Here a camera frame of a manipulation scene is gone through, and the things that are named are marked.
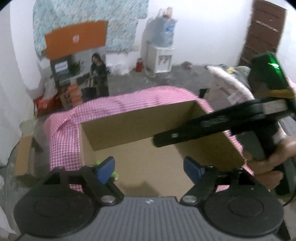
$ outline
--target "white circular logo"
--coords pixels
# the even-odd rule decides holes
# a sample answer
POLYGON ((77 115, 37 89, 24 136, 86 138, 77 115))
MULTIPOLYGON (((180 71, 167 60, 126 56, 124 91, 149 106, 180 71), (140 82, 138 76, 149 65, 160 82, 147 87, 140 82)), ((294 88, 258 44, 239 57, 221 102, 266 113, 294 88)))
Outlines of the white circular logo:
POLYGON ((73 43, 74 44, 77 44, 78 41, 79 41, 79 35, 74 35, 74 37, 73 37, 73 43))

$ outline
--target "gray ribbed panel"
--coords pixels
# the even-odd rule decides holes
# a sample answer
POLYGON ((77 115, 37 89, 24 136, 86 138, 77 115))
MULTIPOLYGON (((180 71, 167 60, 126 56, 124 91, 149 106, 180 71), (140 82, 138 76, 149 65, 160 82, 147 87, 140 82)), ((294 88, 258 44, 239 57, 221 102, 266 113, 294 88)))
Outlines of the gray ribbed panel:
POLYGON ((20 241, 280 241, 272 235, 240 239, 210 226, 198 209, 180 205, 174 197, 125 197, 115 207, 105 207, 80 232, 60 239, 38 239, 28 235, 20 241))

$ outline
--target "wallpaper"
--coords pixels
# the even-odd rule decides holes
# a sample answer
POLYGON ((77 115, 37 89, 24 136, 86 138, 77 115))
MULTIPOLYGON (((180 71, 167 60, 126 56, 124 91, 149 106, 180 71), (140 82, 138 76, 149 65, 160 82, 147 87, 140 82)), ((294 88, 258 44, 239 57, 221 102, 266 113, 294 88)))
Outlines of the wallpaper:
POLYGON ((33 9, 35 50, 46 49, 44 35, 87 21, 107 20, 106 50, 130 52, 139 19, 147 17, 149 0, 37 0, 33 9))

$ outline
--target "red fire extinguisher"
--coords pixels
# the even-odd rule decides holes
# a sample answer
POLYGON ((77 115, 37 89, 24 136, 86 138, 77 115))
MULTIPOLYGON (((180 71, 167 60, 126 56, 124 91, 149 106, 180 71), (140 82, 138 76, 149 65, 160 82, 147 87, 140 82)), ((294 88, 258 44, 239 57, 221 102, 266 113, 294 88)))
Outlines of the red fire extinguisher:
POLYGON ((144 63, 142 58, 138 58, 137 65, 136 65, 136 72, 142 72, 144 68, 144 63))

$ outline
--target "black cable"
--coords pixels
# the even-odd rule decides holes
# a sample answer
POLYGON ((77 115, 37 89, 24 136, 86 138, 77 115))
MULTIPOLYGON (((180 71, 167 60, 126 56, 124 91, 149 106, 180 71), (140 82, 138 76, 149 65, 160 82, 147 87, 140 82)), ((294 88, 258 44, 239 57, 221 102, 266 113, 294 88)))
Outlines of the black cable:
POLYGON ((296 187, 295 187, 295 191, 294 191, 292 197, 290 197, 290 199, 286 203, 283 204, 283 207, 285 207, 288 204, 290 204, 293 201, 293 199, 294 199, 295 196, 296 196, 296 187))

